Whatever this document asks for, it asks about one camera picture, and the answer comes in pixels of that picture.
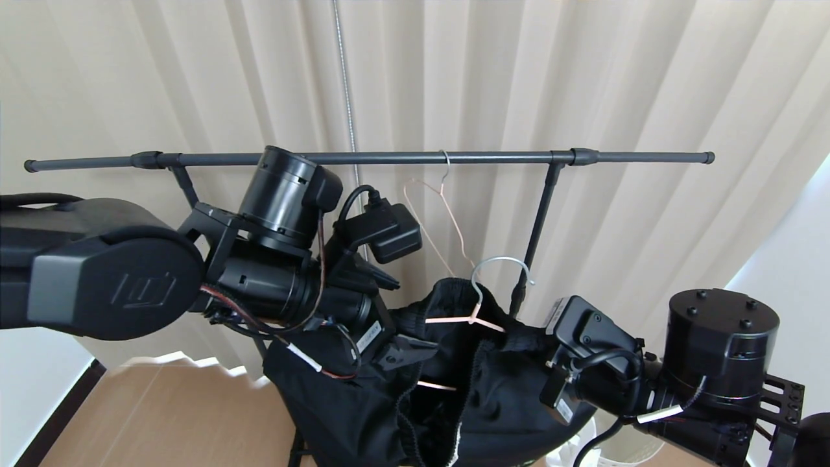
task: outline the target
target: hanger hook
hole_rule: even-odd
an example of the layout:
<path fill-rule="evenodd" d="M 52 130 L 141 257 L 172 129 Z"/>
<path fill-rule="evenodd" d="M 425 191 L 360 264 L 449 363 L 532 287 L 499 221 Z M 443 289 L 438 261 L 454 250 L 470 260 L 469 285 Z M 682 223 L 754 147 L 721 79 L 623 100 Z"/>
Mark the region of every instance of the hanger hook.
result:
<path fill-rule="evenodd" d="M 527 267 L 527 264 L 525 264 L 524 261 L 522 261 L 520 259 L 513 258 L 512 256 L 494 256 L 493 258 L 488 258 L 488 259 L 485 259 L 485 260 L 481 261 L 480 263 L 478 263 L 472 269 L 472 275 L 470 276 L 470 282 L 472 282 L 472 287 L 476 290 L 476 293 L 478 294 L 478 302 L 479 303 L 484 302 L 484 293 L 482 293 L 481 289 L 478 288 L 478 283 L 476 282 L 476 275 L 478 274 L 478 270 L 481 269 L 481 267 L 484 266 L 485 264 L 494 263 L 496 261 L 512 261 L 513 263 L 518 263 L 522 267 L 522 269 L 525 270 L 525 275 L 527 276 L 527 282 L 530 285 L 535 285 L 536 284 L 536 282 L 534 282 L 534 280 L 530 278 L 530 268 Z"/>
<path fill-rule="evenodd" d="M 441 153 L 444 154 L 444 158 L 447 159 L 447 172 L 445 172 L 444 176 L 441 177 L 441 185 L 444 185 L 444 180 L 447 179 L 447 176 L 450 174 L 450 155 L 447 154 L 445 150 L 441 150 Z"/>

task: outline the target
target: white basket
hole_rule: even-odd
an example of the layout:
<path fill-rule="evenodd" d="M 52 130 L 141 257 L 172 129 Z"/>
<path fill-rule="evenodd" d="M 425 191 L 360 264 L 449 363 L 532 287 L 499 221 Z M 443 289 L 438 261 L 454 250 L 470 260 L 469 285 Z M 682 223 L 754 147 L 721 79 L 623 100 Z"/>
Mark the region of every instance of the white basket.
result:
<path fill-rule="evenodd" d="M 597 433 L 603 433 L 617 419 L 602 410 L 593 416 Z M 599 445 L 601 451 L 598 467 L 633 467 L 651 459 L 665 443 L 653 436 L 645 435 L 631 426 L 624 426 L 610 440 Z"/>

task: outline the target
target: white label sticker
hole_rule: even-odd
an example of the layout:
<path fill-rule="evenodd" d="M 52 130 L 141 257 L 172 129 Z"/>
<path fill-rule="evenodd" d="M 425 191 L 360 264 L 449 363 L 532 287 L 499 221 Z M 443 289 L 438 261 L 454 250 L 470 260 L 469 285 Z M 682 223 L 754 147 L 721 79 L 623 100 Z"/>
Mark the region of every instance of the white label sticker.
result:
<path fill-rule="evenodd" d="M 573 295 L 569 297 L 562 297 L 556 302 L 554 302 L 554 307 L 550 310 L 550 314 L 548 315 L 548 322 L 545 325 L 545 334 L 554 333 L 556 323 L 559 322 L 559 318 L 562 316 L 562 312 L 565 310 L 565 307 L 568 306 L 568 303 L 570 302 L 570 298 L 572 296 Z"/>
<path fill-rule="evenodd" d="M 574 412 L 570 410 L 570 407 L 568 407 L 568 404 L 565 403 L 564 399 L 559 399 L 559 402 L 556 403 L 556 410 L 568 423 L 570 423 L 571 419 L 574 418 Z"/>
<path fill-rule="evenodd" d="M 378 334 L 380 334 L 380 330 L 380 321 L 374 322 L 374 324 L 366 331 L 364 336 L 361 337 L 357 343 L 358 350 L 360 351 L 360 353 L 363 353 L 363 350 L 365 350 L 366 347 L 368 347 L 369 344 L 372 343 L 374 338 L 377 337 Z"/>

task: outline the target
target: beige curtain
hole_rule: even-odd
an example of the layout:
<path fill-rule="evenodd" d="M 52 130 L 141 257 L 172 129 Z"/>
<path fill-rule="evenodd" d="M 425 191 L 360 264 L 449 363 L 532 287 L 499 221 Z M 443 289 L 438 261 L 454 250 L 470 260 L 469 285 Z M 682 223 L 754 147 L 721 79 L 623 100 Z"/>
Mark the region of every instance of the beige curtain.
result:
<path fill-rule="evenodd" d="M 520 314 L 539 324 L 576 293 L 659 346 L 666 302 L 724 286 L 830 152 L 830 2 L 3 2 L 2 192 L 125 198 L 171 225 L 169 174 L 37 175 L 25 159 L 141 150 L 712 150 L 713 165 L 566 168 Z M 347 189 L 350 167 L 336 170 Z M 441 166 L 362 167 L 397 202 Z M 247 168 L 194 170 L 204 201 L 236 209 Z M 455 166 L 447 193 L 474 260 L 521 257 L 544 170 Z M 413 202 L 460 275 L 440 199 Z M 425 247 L 387 270 L 397 306 L 446 275 Z M 482 282 L 504 307 L 518 268 Z M 186 316 L 131 342 L 81 339 L 107 366 L 184 351 L 228 367 L 245 338 Z"/>

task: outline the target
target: wooden floor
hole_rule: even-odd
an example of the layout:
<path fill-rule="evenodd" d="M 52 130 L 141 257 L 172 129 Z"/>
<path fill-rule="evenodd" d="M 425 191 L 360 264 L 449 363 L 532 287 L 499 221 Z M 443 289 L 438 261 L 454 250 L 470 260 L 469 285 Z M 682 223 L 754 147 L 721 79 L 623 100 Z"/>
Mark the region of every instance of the wooden floor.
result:
<path fill-rule="evenodd" d="M 270 383 L 190 360 L 109 371 L 41 464 L 283 467 L 294 426 Z M 313 466 L 310 458 L 303 467 Z M 701 467 L 664 447 L 644 467 Z"/>

